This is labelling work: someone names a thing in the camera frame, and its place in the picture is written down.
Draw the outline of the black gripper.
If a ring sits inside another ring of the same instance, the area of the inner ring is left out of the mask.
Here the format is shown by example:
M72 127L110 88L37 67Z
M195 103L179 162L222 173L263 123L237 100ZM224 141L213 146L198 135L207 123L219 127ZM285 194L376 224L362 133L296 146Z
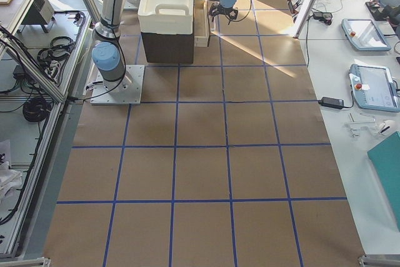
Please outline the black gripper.
M231 24L232 21L235 21L238 16L238 10L236 8L224 8L221 4L215 2L212 3L209 8L210 15L210 28L216 28L216 20L215 17L218 15L223 15L228 19L228 25Z

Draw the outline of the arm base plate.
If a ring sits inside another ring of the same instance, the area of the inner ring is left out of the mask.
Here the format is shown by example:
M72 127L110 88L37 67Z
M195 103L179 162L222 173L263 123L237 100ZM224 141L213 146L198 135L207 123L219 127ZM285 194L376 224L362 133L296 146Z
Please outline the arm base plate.
M140 104L144 79L144 65L127 65L122 83L103 81L97 71L96 84L92 90L90 103L93 105L125 105Z

